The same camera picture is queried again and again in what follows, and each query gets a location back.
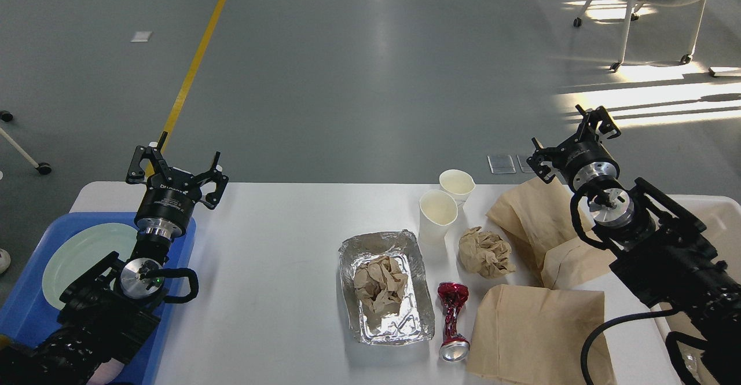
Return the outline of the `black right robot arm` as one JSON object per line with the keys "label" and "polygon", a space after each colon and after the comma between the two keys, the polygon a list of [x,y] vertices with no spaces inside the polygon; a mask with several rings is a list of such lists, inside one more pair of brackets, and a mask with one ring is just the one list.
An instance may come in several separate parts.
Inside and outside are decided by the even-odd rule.
{"label": "black right robot arm", "polygon": [[680,345],[701,352],[701,361],[719,384],[739,383],[740,287],[704,237],[706,224],[643,178],[632,189],[619,182],[620,168],[601,141],[621,131],[603,106],[577,105],[581,122],[559,145],[543,146],[532,138],[527,165],[545,184],[556,174],[572,197],[571,224],[582,242],[615,256],[610,269],[648,307],[667,303],[668,310],[621,316],[603,322],[588,335],[579,357],[585,383],[591,346],[607,329],[629,321],[675,316],[683,312],[699,331],[694,337],[671,331],[665,337],[670,363],[685,384],[697,380],[685,366]]}

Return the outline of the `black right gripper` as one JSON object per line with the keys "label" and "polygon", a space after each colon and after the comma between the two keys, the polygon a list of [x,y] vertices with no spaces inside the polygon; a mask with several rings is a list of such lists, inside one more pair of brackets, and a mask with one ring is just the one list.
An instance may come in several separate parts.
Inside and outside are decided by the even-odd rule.
{"label": "black right gripper", "polygon": [[535,150],[526,160],[545,184],[550,184],[558,171],[572,192],[598,177],[618,179],[619,165],[604,148],[600,136],[610,140],[622,134],[603,106],[585,109],[577,104],[575,108],[582,119],[574,135],[556,147],[545,147],[533,137]]}

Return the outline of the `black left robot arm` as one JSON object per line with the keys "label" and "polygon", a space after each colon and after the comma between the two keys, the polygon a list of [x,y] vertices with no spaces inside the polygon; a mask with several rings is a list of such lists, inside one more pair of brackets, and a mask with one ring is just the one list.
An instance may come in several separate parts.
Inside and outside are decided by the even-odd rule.
{"label": "black left robot arm", "polygon": [[162,155],[167,132],[154,146],[135,148],[127,184],[145,185],[134,222],[137,241],[123,261],[111,251],[63,293],[60,327],[32,350],[5,338],[3,384],[85,384],[111,360],[128,364],[160,324],[161,304],[183,304],[199,293],[196,272],[167,268],[175,239],[186,234],[197,203],[214,209],[229,182],[214,153],[209,169],[192,174]]}

